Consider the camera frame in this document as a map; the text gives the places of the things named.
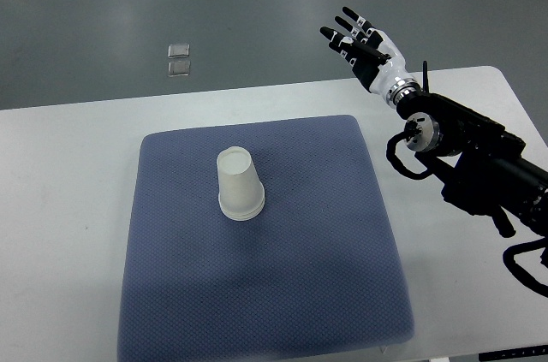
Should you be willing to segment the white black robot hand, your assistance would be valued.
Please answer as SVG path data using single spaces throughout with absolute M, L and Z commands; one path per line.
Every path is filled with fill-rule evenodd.
M 377 94 L 392 108 L 399 100 L 420 90 L 418 81 L 406 70 L 406 60 L 388 35 L 362 15 L 343 7 L 344 17 L 337 16 L 340 32 L 321 27 L 329 48 L 342 57 L 361 85 Z

